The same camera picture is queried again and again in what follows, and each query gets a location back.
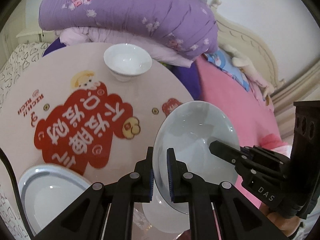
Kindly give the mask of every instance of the blonde cartoon hair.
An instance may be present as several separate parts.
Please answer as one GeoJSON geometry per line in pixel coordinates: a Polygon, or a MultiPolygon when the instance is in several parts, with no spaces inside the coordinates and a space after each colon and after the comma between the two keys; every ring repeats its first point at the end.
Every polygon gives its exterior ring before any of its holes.
{"type": "Polygon", "coordinates": [[[80,78],[82,77],[92,77],[94,76],[94,72],[91,70],[84,70],[81,71],[79,73],[77,73],[76,75],[73,76],[73,78],[71,79],[71,88],[75,89],[78,88],[80,85],[80,78]]]}

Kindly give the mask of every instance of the purple fabric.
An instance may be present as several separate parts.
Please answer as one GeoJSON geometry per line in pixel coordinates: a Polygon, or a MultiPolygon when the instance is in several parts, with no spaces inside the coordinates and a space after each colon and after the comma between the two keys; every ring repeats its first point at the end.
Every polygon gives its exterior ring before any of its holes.
{"type": "Polygon", "coordinates": [[[190,68],[174,66],[171,72],[186,87],[194,100],[200,100],[201,85],[196,63],[192,63],[190,68]]]}
{"type": "Polygon", "coordinates": [[[60,42],[60,38],[57,38],[53,43],[50,44],[50,46],[44,51],[42,57],[48,55],[50,52],[53,52],[57,49],[61,49],[63,47],[66,47],[65,44],[60,42]]]}
{"type": "Polygon", "coordinates": [[[43,30],[103,27],[125,30],[175,49],[187,59],[218,50],[213,12],[199,0],[43,0],[43,30]]]}

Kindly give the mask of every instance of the pink tabletop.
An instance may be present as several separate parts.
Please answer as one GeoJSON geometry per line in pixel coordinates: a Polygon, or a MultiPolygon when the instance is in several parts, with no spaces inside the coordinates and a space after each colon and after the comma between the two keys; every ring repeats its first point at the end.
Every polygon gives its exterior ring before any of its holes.
{"type": "MultiPolygon", "coordinates": [[[[52,52],[30,65],[0,114],[0,147],[17,179],[29,167],[55,163],[91,182],[109,184],[146,156],[166,116],[192,100],[163,65],[129,82],[103,61],[111,44],[85,43],[52,52]]],[[[5,168],[1,185],[15,202],[5,168]]]]}

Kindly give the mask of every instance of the red printed design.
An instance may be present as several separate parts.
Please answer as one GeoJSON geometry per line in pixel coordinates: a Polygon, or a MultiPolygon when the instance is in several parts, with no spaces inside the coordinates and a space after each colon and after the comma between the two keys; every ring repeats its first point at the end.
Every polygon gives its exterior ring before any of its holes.
{"type": "Polygon", "coordinates": [[[162,105],[162,111],[164,112],[165,116],[168,117],[168,115],[180,105],[182,105],[182,103],[179,102],[177,99],[170,98],[167,102],[165,102],[162,105]]]}
{"type": "Polygon", "coordinates": [[[34,144],[46,163],[55,163],[83,175],[87,163],[107,165],[113,134],[132,139],[140,133],[139,120],[129,103],[108,95],[104,83],[95,90],[78,89],[36,127],[34,144]],[[132,123],[134,129],[128,129],[132,123]]]}

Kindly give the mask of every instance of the blue fabric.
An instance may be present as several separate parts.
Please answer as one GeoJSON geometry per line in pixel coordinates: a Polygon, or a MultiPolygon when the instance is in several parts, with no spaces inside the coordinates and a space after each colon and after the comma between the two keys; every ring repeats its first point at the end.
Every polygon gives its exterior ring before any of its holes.
{"type": "Polygon", "coordinates": [[[194,100],[200,100],[201,86],[198,69],[195,63],[190,68],[174,66],[171,72],[186,87],[194,100]]]}
{"type": "Polygon", "coordinates": [[[214,54],[205,54],[208,61],[215,67],[222,70],[228,76],[236,80],[246,91],[250,90],[247,77],[240,71],[239,68],[233,66],[231,57],[222,49],[219,49],[214,54]]]}
{"type": "Polygon", "coordinates": [[[50,44],[50,46],[45,50],[45,52],[43,53],[43,56],[48,55],[49,53],[57,50],[57,49],[61,49],[63,47],[66,47],[65,44],[61,43],[60,38],[57,38],[53,43],[50,44]]]}

